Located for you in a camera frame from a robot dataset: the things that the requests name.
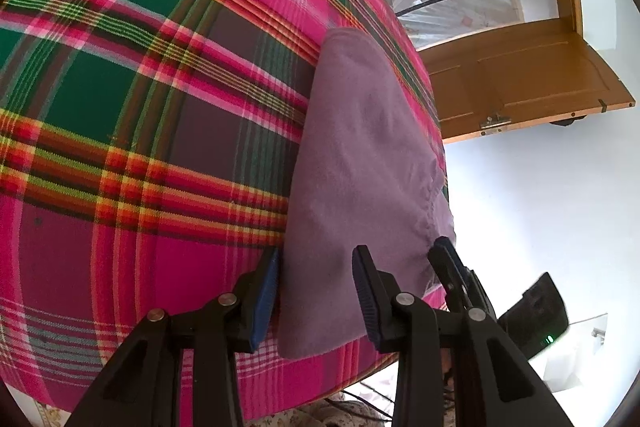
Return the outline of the purple fleece garment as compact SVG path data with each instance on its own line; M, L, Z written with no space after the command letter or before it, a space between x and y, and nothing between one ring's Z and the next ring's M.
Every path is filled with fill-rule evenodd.
M427 253L454 236L445 175L380 45L355 28L324 38L288 198L278 325L282 358L323 355L366 332L352 251L424 297Z

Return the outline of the pink green plaid tablecloth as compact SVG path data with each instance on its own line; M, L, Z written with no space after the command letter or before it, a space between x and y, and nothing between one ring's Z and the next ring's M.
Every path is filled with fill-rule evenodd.
M142 317L282 242L320 44L370 35L427 143L433 91L383 0L3 0L1 378L61 426Z

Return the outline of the brown wooden door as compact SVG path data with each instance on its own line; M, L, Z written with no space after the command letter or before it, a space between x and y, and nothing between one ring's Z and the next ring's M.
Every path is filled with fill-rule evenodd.
M419 55L446 143L636 105L601 55L558 18L481 31Z

